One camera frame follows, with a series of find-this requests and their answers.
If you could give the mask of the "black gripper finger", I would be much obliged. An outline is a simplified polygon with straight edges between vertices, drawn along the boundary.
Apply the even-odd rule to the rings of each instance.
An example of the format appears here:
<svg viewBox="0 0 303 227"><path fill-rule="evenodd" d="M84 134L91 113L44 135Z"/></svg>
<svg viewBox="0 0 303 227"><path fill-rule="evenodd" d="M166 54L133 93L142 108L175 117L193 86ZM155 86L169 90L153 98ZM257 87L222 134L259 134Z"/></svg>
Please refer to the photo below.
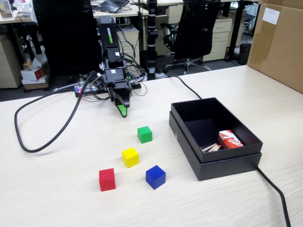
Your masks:
<svg viewBox="0 0 303 227"><path fill-rule="evenodd" d="M113 88L113 97L115 106L122 105L125 108L130 107L130 99L132 96L132 87L117 87L117 85Z"/></svg>

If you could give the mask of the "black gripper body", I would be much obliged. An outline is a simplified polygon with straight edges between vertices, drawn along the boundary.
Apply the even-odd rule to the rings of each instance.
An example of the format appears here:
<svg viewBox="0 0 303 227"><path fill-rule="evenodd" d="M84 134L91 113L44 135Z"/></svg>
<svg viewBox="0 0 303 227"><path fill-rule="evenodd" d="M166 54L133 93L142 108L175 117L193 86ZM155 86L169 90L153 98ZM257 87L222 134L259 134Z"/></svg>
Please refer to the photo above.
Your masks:
<svg viewBox="0 0 303 227"><path fill-rule="evenodd" d="M122 68L105 70L105 74L103 75L103 86L105 88L112 87L114 89L130 87Z"/></svg>

